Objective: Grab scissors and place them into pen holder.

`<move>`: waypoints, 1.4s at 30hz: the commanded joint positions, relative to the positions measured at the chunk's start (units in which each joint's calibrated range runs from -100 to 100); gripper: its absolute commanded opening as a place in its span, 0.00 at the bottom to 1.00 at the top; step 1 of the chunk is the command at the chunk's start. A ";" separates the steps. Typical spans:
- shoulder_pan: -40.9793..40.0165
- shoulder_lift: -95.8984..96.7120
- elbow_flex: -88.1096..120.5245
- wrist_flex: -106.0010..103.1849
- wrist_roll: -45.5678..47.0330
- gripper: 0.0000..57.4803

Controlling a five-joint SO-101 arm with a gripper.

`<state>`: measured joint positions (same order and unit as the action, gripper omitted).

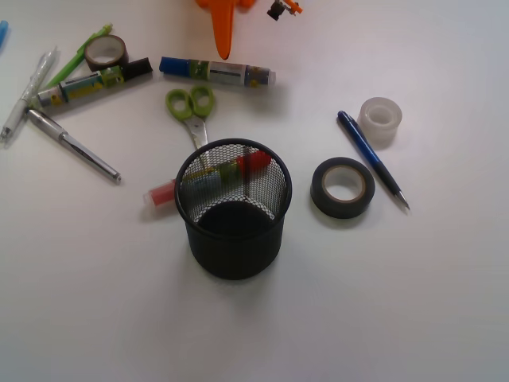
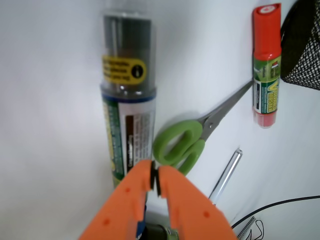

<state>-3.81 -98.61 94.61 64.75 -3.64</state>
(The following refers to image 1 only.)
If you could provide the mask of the orange black gripper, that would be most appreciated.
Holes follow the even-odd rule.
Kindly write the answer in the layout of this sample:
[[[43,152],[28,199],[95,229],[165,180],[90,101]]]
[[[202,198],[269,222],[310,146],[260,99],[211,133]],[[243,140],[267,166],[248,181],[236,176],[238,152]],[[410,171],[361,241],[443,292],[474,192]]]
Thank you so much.
[[[239,6],[242,10],[249,10],[255,0],[196,0],[195,3],[210,11],[218,54],[227,60],[231,53],[235,8]],[[266,13],[272,19],[279,19],[285,12],[301,14],[302,8],[297,1],[274,0]]]

